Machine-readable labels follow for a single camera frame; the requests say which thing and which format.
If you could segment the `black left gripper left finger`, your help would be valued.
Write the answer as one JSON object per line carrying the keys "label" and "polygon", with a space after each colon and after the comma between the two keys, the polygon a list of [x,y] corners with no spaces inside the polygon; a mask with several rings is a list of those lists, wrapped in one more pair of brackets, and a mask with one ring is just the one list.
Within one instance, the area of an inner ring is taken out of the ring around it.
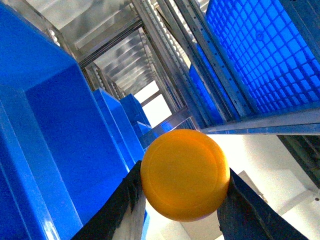
{"label": "black left gripper left finger", "polygon": [[141,161],[123,178],[102,208],[72,237],[73,240],[140,240],[145,219]]}

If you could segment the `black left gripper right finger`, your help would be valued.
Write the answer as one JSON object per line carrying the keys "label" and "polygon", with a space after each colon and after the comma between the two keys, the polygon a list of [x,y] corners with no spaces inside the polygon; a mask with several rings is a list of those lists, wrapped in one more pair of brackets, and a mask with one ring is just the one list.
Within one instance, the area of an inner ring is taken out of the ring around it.
{"label": "black left gripper right finger", "polygon": [[300,231],[275,212],[232,169],[228,192],[217,209],[225,240],[306,240]]}

